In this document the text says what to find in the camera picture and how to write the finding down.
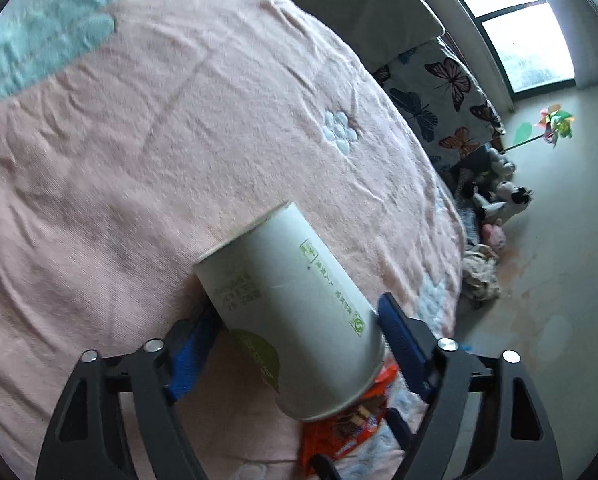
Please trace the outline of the red brown snack wrapper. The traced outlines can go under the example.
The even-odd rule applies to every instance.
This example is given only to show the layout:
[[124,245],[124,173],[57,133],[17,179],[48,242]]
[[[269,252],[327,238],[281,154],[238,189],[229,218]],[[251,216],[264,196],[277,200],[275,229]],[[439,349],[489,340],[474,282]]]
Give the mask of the red brown snack wrapper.
[[306,477],[314,474],[314,468],[310,465],[314,455],[340,460],[377,433],[398,373],[397,363],[388,358],[369,390],[349,408],[303,425],[299,463]]

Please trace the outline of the white paper cup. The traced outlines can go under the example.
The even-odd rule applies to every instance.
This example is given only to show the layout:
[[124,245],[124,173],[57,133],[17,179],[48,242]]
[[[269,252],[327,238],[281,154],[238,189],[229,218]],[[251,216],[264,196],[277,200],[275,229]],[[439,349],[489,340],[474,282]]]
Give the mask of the white paper cup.
[[312,422],[344,410],[383,367],[375,309],[296,204],[209,250],[194,272],[288,416]]

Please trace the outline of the crumpled beige cloth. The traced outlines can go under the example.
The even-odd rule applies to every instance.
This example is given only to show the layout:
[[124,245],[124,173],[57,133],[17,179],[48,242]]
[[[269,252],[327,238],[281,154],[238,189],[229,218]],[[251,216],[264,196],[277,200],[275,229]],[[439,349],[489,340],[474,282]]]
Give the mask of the crumpled beige cloth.
[[499,256],[488,245],[479,244],[465,252],[462,259],[464,295],[476,302],[489,302],[500,297],[497,277]]

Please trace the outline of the pink plush toy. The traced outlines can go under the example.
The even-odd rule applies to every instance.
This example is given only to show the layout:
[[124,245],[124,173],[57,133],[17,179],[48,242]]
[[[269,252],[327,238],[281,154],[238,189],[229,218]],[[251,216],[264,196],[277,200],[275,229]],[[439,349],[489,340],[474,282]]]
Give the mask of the pink plush toy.
[[485,223],[480,228],[482,244],[489,246],[493,252],[500,254],[506,245],[506,236],[503,229],[497,224]]

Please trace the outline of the cow plush toy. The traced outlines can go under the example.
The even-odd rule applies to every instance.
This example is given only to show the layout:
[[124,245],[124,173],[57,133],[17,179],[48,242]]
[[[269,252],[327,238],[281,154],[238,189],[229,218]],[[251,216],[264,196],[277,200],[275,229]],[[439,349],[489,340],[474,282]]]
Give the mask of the cow plush toy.
[[518,186],[511,181],[501,181],[494,188],[493,201],[475,192],[472,197],[478,220],[493,226],[504,226],[516,214],[527,209],[532,200],[528,188]]

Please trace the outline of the grey white plush toy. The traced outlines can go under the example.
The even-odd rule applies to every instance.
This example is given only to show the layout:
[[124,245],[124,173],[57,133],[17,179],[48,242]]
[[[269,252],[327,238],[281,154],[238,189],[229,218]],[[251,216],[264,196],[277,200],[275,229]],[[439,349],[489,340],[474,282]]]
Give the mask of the grey white plush toy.
[[513,177],[513,174],[516,171],[516,165],[511,159],[508,159],[495,148],[489,148],[488,159],[494,180],[506,181]]

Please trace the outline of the right butterfly cushion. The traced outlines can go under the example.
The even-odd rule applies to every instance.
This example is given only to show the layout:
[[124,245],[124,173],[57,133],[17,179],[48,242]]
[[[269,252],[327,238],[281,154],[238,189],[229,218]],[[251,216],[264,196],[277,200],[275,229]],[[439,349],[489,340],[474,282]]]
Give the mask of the right butterfly cushion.
[[398,54],[373,77],[441,174],[505,133],[485,91],[441,38]]

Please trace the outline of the pink towel blanket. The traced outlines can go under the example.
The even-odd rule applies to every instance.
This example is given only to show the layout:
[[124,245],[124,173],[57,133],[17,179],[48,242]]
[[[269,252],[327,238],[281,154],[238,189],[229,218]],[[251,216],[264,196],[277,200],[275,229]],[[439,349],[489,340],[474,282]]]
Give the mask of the pink towel blanket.
[[357,55],[290,0],[0,14],[0,455],[32,478],[80,354],[185,318],[198,256],[291,200],[369,300],[452,333],[464,233]]

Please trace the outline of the colourful pinwheel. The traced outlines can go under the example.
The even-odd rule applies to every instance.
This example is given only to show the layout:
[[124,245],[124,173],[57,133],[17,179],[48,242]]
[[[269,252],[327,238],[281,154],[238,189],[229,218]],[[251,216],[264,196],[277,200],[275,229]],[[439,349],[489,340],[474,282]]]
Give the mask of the colourful pinwheel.
[[572,124],[576,120],[573,114],[564,110],[560,104],[553,104],[540,110],[538,122],[523,122],[514,132],[512,144],[505,146],[504,153],[521,148],[531,142],[542,140],[555,148],[561,139],[572,138]]

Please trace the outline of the green framed window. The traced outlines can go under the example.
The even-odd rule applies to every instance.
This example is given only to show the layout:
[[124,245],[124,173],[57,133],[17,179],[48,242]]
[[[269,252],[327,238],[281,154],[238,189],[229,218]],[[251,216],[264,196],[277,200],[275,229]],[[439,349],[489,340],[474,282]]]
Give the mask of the green framed window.
[[453,44],[500,110],[575,83],[548,0],[431,0]]

